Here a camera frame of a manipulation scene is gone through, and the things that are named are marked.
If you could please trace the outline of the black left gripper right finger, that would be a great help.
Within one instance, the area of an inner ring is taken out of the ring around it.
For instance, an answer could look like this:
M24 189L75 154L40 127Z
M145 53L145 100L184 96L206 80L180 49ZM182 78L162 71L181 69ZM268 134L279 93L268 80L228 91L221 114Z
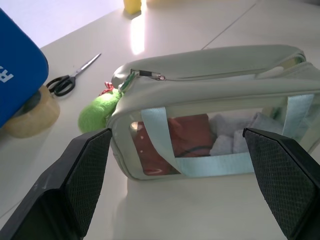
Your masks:
M320 238L320 166L292 138L245 128L259 189L288 240Z

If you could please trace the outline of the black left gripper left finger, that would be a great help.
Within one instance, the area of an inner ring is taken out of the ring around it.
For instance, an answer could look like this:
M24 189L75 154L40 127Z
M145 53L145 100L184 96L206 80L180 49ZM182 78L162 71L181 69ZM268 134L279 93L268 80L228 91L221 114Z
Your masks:
M104 182L112 131L74 138L36 180L0 231L2 240L82 240Z

